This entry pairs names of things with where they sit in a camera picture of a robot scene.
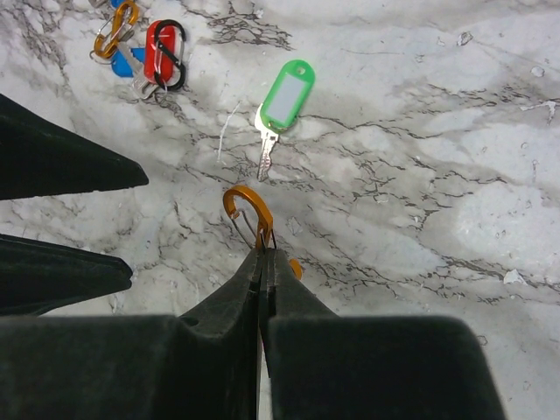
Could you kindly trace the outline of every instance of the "orange carabiner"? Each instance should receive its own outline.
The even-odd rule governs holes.
[[[246,200],[255,209],[256,215],[259,217],[259,221],[256,225],[256,231],[253,230],[253,228],[249,224],[245,212],[243,210],[238,210],[235,207],[234,197],[240,197]],[[276,239],[274,238],[274,232],[272,231],[272,213],[270,213],[269,208],[266,207],[266,204],[264,204],[264,201],[263,199],[261,199],[259,194],[251,190],[248,186],[236,185],[228,189],[224,193],[224,209],[226,210],[227,216],[229,216],[231,221],[234,223],[235,229],[237,230],[237,232],[239,232],[241,238],[243,238],[243,240],[251,248],[253,248],[253,246],[247,240],[241,230],[239,230],[239,228],[237,227],[237,223],[235,222],[235,219],[237,219],[240,214],[243,216],[243,219],[256,238],[255,247],[257,249],[267,248],[271,236],[276,245]]]
[[[125,15],[129,10],[129,16],[125,20]],[[129,29],[124,34],[121,34],[123,28],[126,26],[126,24],[130,26],[134,25],[137,22],[138,17],[138,6],[136,6],[136,4],[132,0],[124,0],[121,5],[116,8],[115,15],[107,22],[105,22],[105,24],[103,24],[103,26],[97,32],[97,36],[95,37],[94,42],[94,53],[102,59],[110,59],[113,54],[115,54],[116,46],[121,38],[130,31]],[[105,29],[105,26],[107,26],[111,20],[113,21],[113,24],[111,25],[110,35],[103,35],[103,29]]]

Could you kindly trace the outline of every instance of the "red key tag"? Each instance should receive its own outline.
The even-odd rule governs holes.
[[[154,40],[154,31],[160,21],[156,21],[150,25],[146,33],[146,59],[143,65],[143,75],[150,83],[156,84],[154,72],[161,75],[161,79],[167,82],[173,76],[173,62],[156,48]],[[159,40],[171,52],[175,53],[175,29],[172,26],[166,26],[159,33]]]

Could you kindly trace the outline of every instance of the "carabiner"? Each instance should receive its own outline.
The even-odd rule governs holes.
[[[245,212],[243,210],[238,210],[235,207],[234,197],[240,197],[246,200],[255,209],[256,215],[259,217],[259,221],[256,225],[256,231],[253,230],[249,224]],[[249,240],[245,237],[241,230],[239,230],[239,227],[235,222],[235,219],[237,219],[240,214],[243,216],[243,219],[256,238],[255,248],[266,249],[269,245],[271,236],[276,246],[276,238],[274,238],[274,232],[272,231],[272,214],[270,213],[269,208],[266,207],[266,204],[264,204],[263,199],[261,199],[261,197],[248,186],[236,185],[228,189],[224,193],[224,209],[226,210],[229,219],[231,219],[234,223],[235,229],[239,232],[241,238],[243,238],[250,248],[253,248],[253,245],[251,245]]]
[[[129,16],[125,20],[124,16],[129,10]],[[102,59],[110,59],[116,52],[116,45],[130,32],[130,29],[128,29],[124,34],[121,34],[123,28],[126,25],[132,26],[137,22],[139,11],[138,6],[136,6],[132,0],[124,0],[121,5],[116,8],[115,15],[105,22],[97,32],[94,42],[94,53]],[[103,35],[102,31],[111,21],[113,21],[113,24],[109,37],[109,35]]]
[[[173,26],[173,27],[177,28],[178,31],[179,31],[179,34],[181,35],[181,51],[180,51],[178,57],[176,57],[173,54],[173,52],[171,52],[171,50],[169,48],[167,48],[167,46],[164,44],[164,42],[159,38],[159,34],[161,33],[161,31],[168,26]],[[170,85],[170,86],[167,86],[165,84],[161,74],[159,73],[159,71],[161,71],[160,68],[157,68],[156,71],[154,71],[154,73],[153,73],[154,80],[156,81],[157,85],[160,86],[162,89],[165,89],[165,90],[168,90],[168,91],[179,90],[185,84],[186,66],[183,64],[183,61],[181,61],[183,59],[183,52],[185,50],[185,42],[186,42],[186,32],[185,32],[185,29],[183,28],[183,26],[181,26],[181,24],[179,22],[177,22],[175,20],[172,20],[172,19],[166,19],[166,20],[162,20],[161,22],[159,22],[157,24],[156,29],[154,30],[154,45],[156,46],[156,48],[159,51],[161,51],[161,53],[163,55],[165,55],[165,57],[167,57],[169,60],[171,60],[173,62],[173,65],[179,71],[179,77],[178,77],[177,82]]]

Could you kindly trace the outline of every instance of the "key tag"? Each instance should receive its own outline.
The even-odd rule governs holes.
[[[277,134],[291,127],[315,83],[315,72],[301,59],[288,61],[276,77],[261,107],[265,127]]]

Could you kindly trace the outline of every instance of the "green key tag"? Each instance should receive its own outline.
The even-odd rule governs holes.
[[[277,134],[286,131],[294,123],[314,82],[315,72],[305,61],[294,59],[284,64],[262,103],[264,126]]]

